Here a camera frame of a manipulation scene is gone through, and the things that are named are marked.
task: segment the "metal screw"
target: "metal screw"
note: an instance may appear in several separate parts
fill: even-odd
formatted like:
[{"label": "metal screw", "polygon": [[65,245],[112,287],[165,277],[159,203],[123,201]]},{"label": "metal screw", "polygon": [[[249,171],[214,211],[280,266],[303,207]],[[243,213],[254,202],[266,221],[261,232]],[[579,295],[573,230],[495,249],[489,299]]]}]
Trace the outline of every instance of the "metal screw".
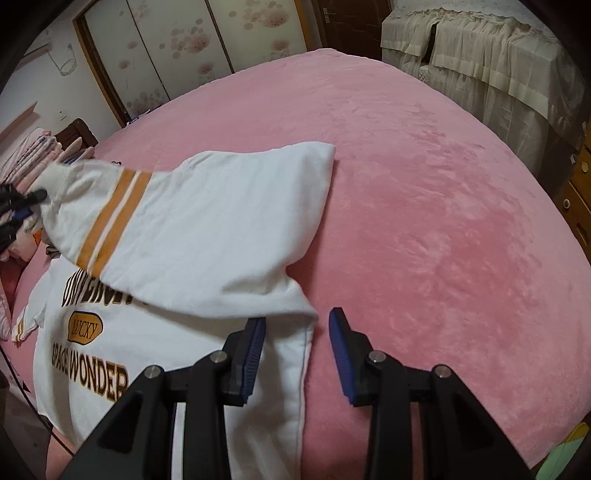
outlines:
[{"label": "metal screw", "polygon": [[209,356],[209,359],[215,364],[221,364],[228,358],[228,354],[223,350],[216,350]]},{"label": "metal screw", "polygon": [[150,365],[144,370],[144,375],[146,378],[156,378],[160,375],[161,371],[162,369],[158,365]]},{"label": "metal screw", "polygon": [[439,378],[449,378],[452,376],[452,369],[447,365],[437,365],[435,367],[435,374]]},{"label": "metal screw", "polygon": [[369,359],[375,364],[380,364],[386,360],[386,354],[381,350],[372,350],[369,353]]}]

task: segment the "wooden dresser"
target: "wooden dresser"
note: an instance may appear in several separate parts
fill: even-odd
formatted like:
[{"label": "wooden dresser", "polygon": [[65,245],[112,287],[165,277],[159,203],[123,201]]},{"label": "wooden dresser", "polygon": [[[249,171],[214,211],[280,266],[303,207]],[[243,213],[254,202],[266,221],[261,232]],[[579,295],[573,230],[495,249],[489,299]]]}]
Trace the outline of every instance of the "wooden dresser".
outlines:
[{"label": "wooden dresser", "polygon": [[556,206],[591,262],[591,126],[587,129],[573,174],[556,198]]}]

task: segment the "pink blanket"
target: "pink blanket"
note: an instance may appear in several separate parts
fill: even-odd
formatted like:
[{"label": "pink blanket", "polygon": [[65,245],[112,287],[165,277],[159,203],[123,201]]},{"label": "pink blanket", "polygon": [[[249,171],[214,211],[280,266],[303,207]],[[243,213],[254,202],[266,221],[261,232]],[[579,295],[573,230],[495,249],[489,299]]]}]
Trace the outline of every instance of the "pink blanket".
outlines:
[{"label": "pink blanket", "polygon": [[333,306],[404,364],[449,364],[536,463],[591,408],[591,268],[528,170],[452,101],[386,64],[319,50],[200,87],[96,156],[169,170],[203,150],[307,140],[337,151],[322,225],[289,269],[320,315],[303,478],[362,478],[369,414],[342,394]]}]

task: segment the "sliding wardrobe door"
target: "sliding wardrobe door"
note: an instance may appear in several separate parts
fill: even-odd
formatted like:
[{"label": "sliding wardrobe door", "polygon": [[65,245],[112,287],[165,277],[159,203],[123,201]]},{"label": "sliding wardrobe door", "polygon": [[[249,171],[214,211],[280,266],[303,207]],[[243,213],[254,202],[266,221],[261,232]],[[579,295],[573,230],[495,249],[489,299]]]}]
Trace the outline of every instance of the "sliding wardrobe door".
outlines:
[{"label": "sliding wardrobe door", "polygon": [[294,0],[210,0],[234,70],[306,51]]},{"label": "sliding wardrobe door", "polygon": [[128,1],[171,99],[232,73],[204,0]]},{"label": "sliding wardrobe door", "polygon": [[113,87],[133,118],[169,98],[125,0],[100,0],[85,13],[92,40]]}]

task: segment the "wooden headboard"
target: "wooden headboard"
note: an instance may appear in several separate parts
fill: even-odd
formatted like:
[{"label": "wooden headboard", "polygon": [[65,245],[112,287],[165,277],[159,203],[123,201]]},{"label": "wooden headboard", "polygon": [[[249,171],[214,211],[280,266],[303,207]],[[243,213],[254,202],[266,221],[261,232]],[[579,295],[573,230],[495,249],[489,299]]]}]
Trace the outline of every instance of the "wooden headboard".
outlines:
[{"label": "wooden headboard", "polygon": [[84,120],[77,118],[64,130],[56,134],[56,139],[61,143],[62,149],[66,149],[76,138],[82,137],[82,147],[95,147],[98,143],[95,136],[92,134]]}]

